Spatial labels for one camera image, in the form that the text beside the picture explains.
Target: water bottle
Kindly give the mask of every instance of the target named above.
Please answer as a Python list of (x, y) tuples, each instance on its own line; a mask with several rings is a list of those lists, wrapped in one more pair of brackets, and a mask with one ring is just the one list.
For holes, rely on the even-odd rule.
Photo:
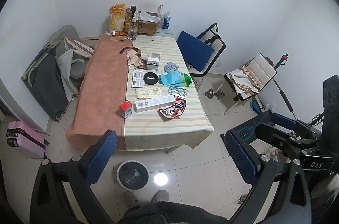
[(167, 11), (167, 13), (164, 15), (164, 23), (162, 25), (163, 30), (168, 30), (168, 27), (170, 26), (169, 25), (170, 20), (171, 20), (171, 11)]

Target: tiled floor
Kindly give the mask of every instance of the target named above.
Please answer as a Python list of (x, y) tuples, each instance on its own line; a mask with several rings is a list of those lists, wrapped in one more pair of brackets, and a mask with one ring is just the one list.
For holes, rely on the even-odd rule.
[[(211, 87), (217, 89), (222, 81), (222, 79), (205, 78), (198, 91), (206, 115), (215, 131), (195, 149), (181, 146), (170, 155), (167, 155), (165, 150), (116, 151), (114, 153), (98, 183), (91, 186), (97, 199), (113, 221), (118, 221), (127, 209), (121, 199), (125, 190), (116, 179), (116, 171), (122, 162), (131, 159), (144, 163), (150, 171), (150, 179), (146, 187), (135, 192), (142, 203), (149, 202), (157, 190), (165, 189), (170, 194), (171, 202), (199, 206), (227, 218), (235, 213), (240, 206), (237, 204), (240, 195), (248, 193), (251, 185), (243, 181), (219, 135), (254, 117), (255, 113), (247, 103), (223, 115), (225, 109), (234, 103), (234, 93), (230, 87), (224, 84), (222, 89), (225, 97), (220, 101), (216, 98), (209, 100), (203, 95), (203, 92)], [(59, 123), (53, 123), (51, 134), (46, 137), (50, 142), (46, 153), (53, 162), (68, 161), (73, 155), (79, 154), (64, 137), (65, 129), (72, 122), (75, 104), (72, 102), (66, 116)], [(8, 201), (18, 216), (28, 223), (30, 199), (40, 161), (23, 156), (8, 147), (4, 141), (6, 124), (1, 124), (0, 128), (0, 156)], [(252, 145), (259, 153), (268, 148), (260, 140), (256, 140)], [(153, 182), (154, 175), (159, 172), (165, 173), (168, 177), (168, 183), (162, 187)], [(86, 222), (69, 184), (64, 185), (77, 218)], [(262, 220), (267, 213), (276, 187), (276, 184), (272, 186), (272, 192), (257, 217), (257, 221)]]

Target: suitcase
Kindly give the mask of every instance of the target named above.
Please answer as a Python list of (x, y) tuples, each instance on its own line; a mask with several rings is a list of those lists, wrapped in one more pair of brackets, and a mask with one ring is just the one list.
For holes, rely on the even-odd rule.
[(49, 142), (23, 121), (8, 124), (6, 133), (8, 146), (31, 158), (46, 158), (45, 150)]

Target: brown bottle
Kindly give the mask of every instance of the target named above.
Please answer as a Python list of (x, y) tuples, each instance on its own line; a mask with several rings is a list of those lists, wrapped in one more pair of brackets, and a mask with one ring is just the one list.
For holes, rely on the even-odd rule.
[(128, 28), (129, 28), (129, 25), (132, 23), (132, 12), (131, 11), (128, 11), (127, 12), (127, 16), (125, 18), (125, 24), (124, 24), (124, 32), (125, 33), (128, 33)]

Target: chair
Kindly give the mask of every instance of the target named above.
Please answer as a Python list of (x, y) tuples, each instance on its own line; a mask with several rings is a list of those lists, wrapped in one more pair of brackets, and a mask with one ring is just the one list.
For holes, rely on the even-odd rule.
[[(56, 31), (53, 35), (50, 36), (49, 43), (50, 45), (56, 46), (56, 54), (55, 57), (58, 58), (61, 56), (65, 51), (65, 45), (62, 43), (62, 38), (66, 36), (69, 39), (74, 39), (76, 41), (81, 42), (80, 37), (77, 31), (74, 29), (72, 25), (65, 25)], [(85, 59), (85, 62), (76, 62), (72, 64), (71, 68), (71, 78), (73, 79), (80, 79), (85, 75), (85, 70), (87, 63), (89, 62), (88, 59)]]
[(204, 77), (204, 75), (209, 72), (213, 64), (216, 62), (217, 58), (226, 48), (226, 44), (221, 40), (220, 36), (214, 32), (214, 30), (216, 32), (219, 31), (217, 23), (212, 24), (209, 28), (207, 28), (204, 32), (197, 36), (197, 39), (211, 46), (214, 51), (202, 71), (197, 71), (194, 67), (191, 67), (191, 69), (189, 70), (189, 74), (191, 75), (191, 77)]
[[(257, 81), (259, 84), (259, 93), (260, 91), (269, 83), (269, 81), (277, 74), (277, 70), (274, 69), (272, 61), (264, 57), (262, 54), (258, 53), (246, 66), (247, 70), (250, 72), (250, 75)], [(230, 73), (224, 75), (226, 82), (231, 86), (232, 90), (236, 93), (235, 85), (231, 81)], [(251, 99), (254, 95), (250, 93), (240, 93), (237, 94), (237, 97), (234, 98), (237, 102), (230, 108), (226, 109), (224, 115), (233, 109), (240, 101), (242, 101), (242, 106), (245, 105), (245, 102), (248, 99)]]
[(89, 223), (114, 224), (90, 189), (103, 172), (117, 147), (117, 135), (107, 130), (99, 142), (83, 156), (74, 155), (69, 162), (41, 162), (35, 179), (30, 223), (81, 224), (68, 201), (63, 182), (69, 182), (76, 200)]

